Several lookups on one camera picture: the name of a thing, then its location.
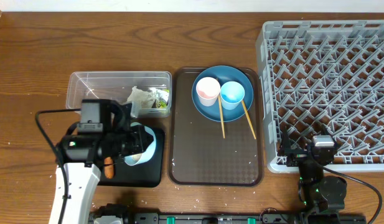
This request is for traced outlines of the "white napkin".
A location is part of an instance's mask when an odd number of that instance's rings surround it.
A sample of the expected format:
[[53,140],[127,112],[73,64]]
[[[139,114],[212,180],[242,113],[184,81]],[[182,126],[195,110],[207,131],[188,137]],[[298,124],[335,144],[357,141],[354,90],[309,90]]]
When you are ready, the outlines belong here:
[[153,92],[143,91],[133,86],[131,94],[128,96],[127,101],[137,103],[141,108],[152,108],[156,101],[156,96]]

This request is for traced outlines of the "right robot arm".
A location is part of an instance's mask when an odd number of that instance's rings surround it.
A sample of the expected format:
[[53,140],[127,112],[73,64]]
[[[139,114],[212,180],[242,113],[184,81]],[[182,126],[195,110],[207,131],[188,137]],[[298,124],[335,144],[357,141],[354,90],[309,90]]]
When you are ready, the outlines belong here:
[[298,168],[298,195],[306,206],[289,223],[341,222],[339,210],[345,208],[347,183],[341,177],[324,175],[324,166],[334,160],[337,143],[325,129],[323,132],[313,136],[305,148],[293,149],[287,129],[282,129],[278,153],[286,157],[288,167]]

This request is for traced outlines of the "green white wrapper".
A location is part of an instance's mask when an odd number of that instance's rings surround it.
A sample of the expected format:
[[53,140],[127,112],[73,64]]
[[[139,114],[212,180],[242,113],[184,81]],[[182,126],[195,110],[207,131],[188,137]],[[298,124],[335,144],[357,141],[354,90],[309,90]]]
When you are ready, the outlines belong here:
[[155,107],[159,109],[167,108],[169,102],[169,90],[151,88],[151,91],[155,98]]

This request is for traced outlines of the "light blue bowl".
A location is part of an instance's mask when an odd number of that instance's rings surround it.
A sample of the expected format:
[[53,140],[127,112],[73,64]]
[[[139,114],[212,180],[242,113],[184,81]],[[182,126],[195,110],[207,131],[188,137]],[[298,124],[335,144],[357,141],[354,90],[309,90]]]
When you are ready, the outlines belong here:
[[156,135],[155,135],[154,131],[152,130],[152,128],[147,127],[147,126],[145,126],[144,129],[147,132],[148,137],[152,137],[152,143],[150,143],[150,145],[148,145],[147,149],[143,153],[140,154],[141,158],[136,163],[130,163],[130,161],[128,160],[129,156],[124,157],[124,159],[123,159],[124,162],[129,166],[136,166],[136,165],[146,163],[147,161],[149,161],[153,157],[153,155],[156,151],[157,140],[156,140]]

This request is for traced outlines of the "white rice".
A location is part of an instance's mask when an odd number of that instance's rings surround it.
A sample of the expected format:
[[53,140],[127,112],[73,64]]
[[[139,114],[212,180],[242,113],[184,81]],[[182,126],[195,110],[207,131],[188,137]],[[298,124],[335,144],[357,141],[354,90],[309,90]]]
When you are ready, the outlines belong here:
[[130,163],[136,163],[138,160],[140,160],[140,158],[141,158],[140,154],[135,154],[135,155],[129,156],[128,160],[130,161]]

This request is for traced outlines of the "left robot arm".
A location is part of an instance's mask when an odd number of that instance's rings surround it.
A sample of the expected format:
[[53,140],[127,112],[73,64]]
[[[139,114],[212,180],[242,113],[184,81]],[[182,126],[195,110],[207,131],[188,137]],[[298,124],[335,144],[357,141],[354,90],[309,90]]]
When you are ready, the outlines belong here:
[[59,143],[55,198],[50,223],[87,223],[91,200],[101,179],[119,181],[130,167],[154,155],[154,131],[134,122],[132,101],[83,100],[80,120]]

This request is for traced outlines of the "orange carrot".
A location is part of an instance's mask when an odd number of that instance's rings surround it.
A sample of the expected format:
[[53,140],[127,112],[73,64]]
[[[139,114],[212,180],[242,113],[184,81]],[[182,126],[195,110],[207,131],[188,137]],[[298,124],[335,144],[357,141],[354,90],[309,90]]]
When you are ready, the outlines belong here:
[[115,175],[114,162],[111,157],[107,157],[104,160],[104,173],[107,179],[112,179]]

